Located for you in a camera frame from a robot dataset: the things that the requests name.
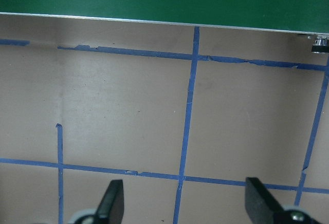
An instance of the blue tape line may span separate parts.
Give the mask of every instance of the blue tape line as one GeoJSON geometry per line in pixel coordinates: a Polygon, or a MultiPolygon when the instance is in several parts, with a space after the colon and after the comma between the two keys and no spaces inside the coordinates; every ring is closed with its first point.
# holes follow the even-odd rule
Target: blue tape line
{"type": "Polygon", "coordinates": [[[63,180],[63,127],[57,128],[57,156],[58,156],[58,224],[64,222],[64,180],[63,180]]]}
{"type": "Polygon", "coordinates": [[[223,62],[223,63],[250,63],[250,64],[255,64],[257,66],[296,68],[296,69],[315,70],[315,71],[325,71],[326,70],[326,66],[321,66],[321,65],[291,63],[291,62],[282,62],[282,61],[244,60],[244,59],[234,58],[234,57],[199,55],[199,60],[200,61],[216,61],[216,62],[223,62]]]}
{"type": "Polygon", "coordinates": [[[45,161],[30,161],[30,160],[17,160],[17,159],[0,158],[0,163],[28,165],[28,166],[45,166],[45,167],[58,168],[57,163],[45,162],[45,161]]]}
{"type": "Polygon", "coordinates": [[[57,156],[58,163],[63,164],[63,127],[61,124],[56,125],[57,128],[57,156]]]}
{"type": "Polygon", "coordinates": [[[183,135],[180,165],[179,165],[179,178],[178,178],[179,182],[178,182],[178,187],[177,187],[177,192],[176,192],[173,224],[178,223],[181,191],[182,191],[182,186],[183,186],[183,182],[184,182],[184,171],[185,171],[185,164],[186,164],[187,148],[188,148],[188,143],[189,143],[191,115],[192,115],[193,92],[194,92],[196,68],[197,68],[197,61],[198,61],[198,54],[199,54],[199,38],[200,38],[199,27],[194,27],[191,73],[190,73],[190,81],[189,81],[187,102],[186,102],[184,135],[183,135]]]}
{"type": "Polygon", "coordinates": [[[77,51],[89,51],[89,52],[100,52],[100,53],[115,53],[115,54],[125,54],[125,55],[137,55],[146,57],[159,57],[159,58],[171,58],[171,59],[182,59],[191,60],[192,55],[186,53],[170,53],[170,52],[158,52],[149,50],[138,50],[138,49],[125,49],[125,48],[110,48],[110,47],[97,47],[91,48],[88,45],[78,45],[75,48],[66,48],[58,46],[58,49],[64,50],[77,50],[77,51]]]}
{"type": "Polygon", "coordinates": [[[30,44],[30,41],[0,39],[0,45],[26,46],[28,44],[30,44]]]}
{"type": "MultiPolygon", "coordinates": [[[[212,179],[212,178],[202,178],[202,177],[192,177],[192,176],[186,176],[185,181],[211,183],[211,184],[225,184],[225,185],[234,185],[234,186],[246,185],[246,182],[244,181],[212,179]]],[[[279,184],[264,184],[264,185],[266,186],[266,188],[274,189],[274,190],[295,191],[297,189],[296,186],[290,186],[290,185],[279,185],[279,184]]]]}
{"type": "Polygon", "coordinates": [[[319,189],[319,188],[304,187],[303,188],[303,192],[329,194],[329,189],[319,189]]]}
{"type": "Polygon", "coordinates": [[[321,113],[322,113],[322,109],[323,109],[325,94],[327,92],[328,77],[329,77],[329,57],[328,57],[328,61],[327,61],[326,71],[324,73],[324,77],[323,77],[323,81],[322,81],[322,87],[321,87],[321,91],[320,91],[317,110],[315,112],[312,131],[310,133],[309,142],[308,142],[308,146],[307,146],[307,150],[306,150],[303,169],[302,169],[302,173],[301,173],[301,179],[299,181],[299,185],[298,185],[298,188],[297,188],[297,194],[296,194],[296,198],[295,198],[295,205],[296,206],[299,205],[300,199],[302,197],[302,192],[303,192],[304,183],[305,183],[305,179],[306,179],[306,170],[309,166],[309,161],[310,161],[310,158],[311,158],[311,155],[312,155],[313,146],[314,146],[314,143],[315,143],[315,138],[316,138],[316,135],[317,135],[317,131],[318,131],[319,123],[320,123],[320,118],[321,118],[321,113]]]}
{"type": "Polygon", "coordinates": [[[178,180],[178,175],[173,175],[173,174],[159,174],[159,173],[142,172],[142,173],[137,174],[137,176],[178,180]]]}
{"type": "Polygon", "coordinates": [[[186,181],[202,182],[202,183],[211,183],[211,184],[226,184],[226,185],[238,185],[245,186],[246,182],[244,181],[235,181],[235,180],[226,180],[226,179],[211,179],[211,178],[202,178],[202,177],[192,177],[186,176],[186,181]]]}
{"type": "Polygon", "coordinates": [[[125,175],[135,175],[135,176],[138,175],[137,171],[122,170],[122,169],[107,169],[107,168],[104,168],[104,167],[95,167],[95,166],[81,166],[81,165],[64,164],[63,167],[65,169],[99,172],[99,173],[125,174],[125,175]]]}

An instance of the gray floor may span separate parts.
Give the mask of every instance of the gray floor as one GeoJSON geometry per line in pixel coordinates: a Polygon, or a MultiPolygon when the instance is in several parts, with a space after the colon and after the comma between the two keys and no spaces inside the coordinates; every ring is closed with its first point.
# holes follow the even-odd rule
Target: gray floor
{"type": "MultiPolygon", "coordinates": [[[[111,179],[124,182],[124,224],[176,224],[174,216],[179,224],[250,223],[241,186],[247,176],[273,184],[280,203],[294,204],[324,78],[309,64],[324,66],[327,55],[310,53],[312,40],[295,34],[200,28],[204,57],[184,129],[191,60],[175,58],[191,57],[193,35],[188,26],[0,16],[0,39],[29,41],[0,41],[0,222],[55,224],[63,216],[67,223],[74,212],[95,208],[111,179]],[[148,51],[58,49],[77,45],[148,51]],[[166,58],[141,56],[150,51],[166,58]],[[218,62],[232,58],[265,62],[218,62]],[[74,167],[64,169],[63,188],[57,123],[64,164],[74,167]],[[182,141],[187,177],[178,214],[182,141]]],[[[326,98],[300,201],[323,223],[328,108],[326,98]]]]}

